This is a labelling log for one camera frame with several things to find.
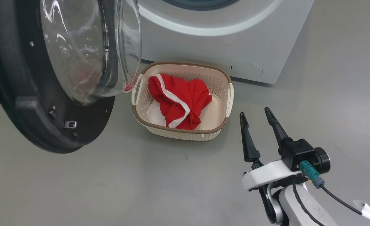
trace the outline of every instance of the brown basket rim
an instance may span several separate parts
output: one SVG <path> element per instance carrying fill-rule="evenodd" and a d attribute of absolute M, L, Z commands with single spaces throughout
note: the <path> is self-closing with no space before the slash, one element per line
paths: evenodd
<path fill-rule="evenodd" d="M 151 67 L 154 67 L 156 65 L 161 65 L 161 64 L 179 64 L 179 65 L 199 66 L 199 67 L 206 67 L 206 68 L 218 70 L 219 72 L 221 72 L 222 74 L 225 75 L 225 77 L 228 80 L 228 83 L 231 83 L 231 78 L 225 72 L 220 70 L 219 68 L 208 66 L 208 65 L 203 65 L 203 64 L 199 64 L 199 63 L 176 62 L 176 61 L 154 62 L 154 63 L 149 64 L 145 69 L 143 69 L 142 74 L 145 74 L 147 72 L 147 70 L 149 70 Z M 159 125 L 152 124 L 150 122 L 146 122 L 145 120 L 140 118 L 139 114 L 137 113 L 135 105 L 132 105 L 132 111 L 133 111 L 133 114 L 134 114 L 135 118 L 141 124 L 143 124 L 145 126 L 153 127 L 153 128 L 160 129 L 160 130 L 166 130 L 166 131 L 170 131 L 170 132 L 190 133 L 190 134 L 215 133 L 215 132 L 221 130 L 227 124 L 228 119 L 229 119 L 228 117 L 225 117 L 224 121 L 218 127 L 216 127 L 215 129 L 212 129 L 212 130 L 182 130 L 182 129 L 176 129 L 176 128 L 169 128 L 169 127 L 165 127 L 165 126 L 159 126 Z"/>

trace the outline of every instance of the beige basket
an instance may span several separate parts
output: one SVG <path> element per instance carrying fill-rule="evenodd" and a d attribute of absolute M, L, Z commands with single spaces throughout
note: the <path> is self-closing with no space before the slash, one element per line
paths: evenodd
<path fill-rule="evenodd" d="M 171 76 L 183 78 L 186 81 L 198 78 L 206 83 L 213 96 L 213 100 L 206 109 L 209 106 L 212 107 L 209 110 L 202 111 L 201 121 L 203 125 L 201 123 L 196 130 L 181 130 L 159 126 L 150 120 L 148 110 L 154 99 L 150 95 L 148 82 L 150 76 L 158 73 L 166 73 Z M 143 70 L 133 88 L 132 109 L 136 120 L 156 135 L 181 140 L 212 140 L 221 132 L 221 129 L 228 121 L 232 109 L 233 95 L 234 91 L 231 79 L 220 69 L 195 63 L 156 62 Z"/>

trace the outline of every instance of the green connector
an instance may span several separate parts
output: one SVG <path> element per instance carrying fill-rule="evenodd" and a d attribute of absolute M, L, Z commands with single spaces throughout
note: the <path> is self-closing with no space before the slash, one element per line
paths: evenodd
<path fill-rule="evenodd" d="M 308 161 L 302 161 L 299 164 L 299 169 L 312 181 L 317 189 L 324 185 L 324 180 L 320 177 L 319 172 Z"/>

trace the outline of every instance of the red cloth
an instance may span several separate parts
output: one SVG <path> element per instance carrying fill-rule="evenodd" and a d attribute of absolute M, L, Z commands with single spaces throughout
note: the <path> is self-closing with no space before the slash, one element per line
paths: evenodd
<path fill-rule="evenodd" d="M 159 102 L 166 126 L 194 130 L 200 124 L 200 113 L 211 102 L 211 94 L 200 79 L 186 82 L 164 73 L 149 78 L 149 91 Z"/>

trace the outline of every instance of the gray floor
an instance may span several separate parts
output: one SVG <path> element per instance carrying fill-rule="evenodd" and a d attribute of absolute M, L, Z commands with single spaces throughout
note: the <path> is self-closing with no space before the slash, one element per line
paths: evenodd
<path fill-rule="evenodd" d="M 329 190 L 370 205 L 370 1 L 316 0 L 277 84 L 234 88 L 229 124 L 210 142 L 151 135 L 123 95 L 101 136 L 66 155 L 33 146 L 0 106 L 0 226 L 268 226 L 258 192 L 242 188 L 238 117 L 271 162 L 266 106 L 290 136 L 329 153 Z M 339 225 L 370 225 L 309 189 Z"/>

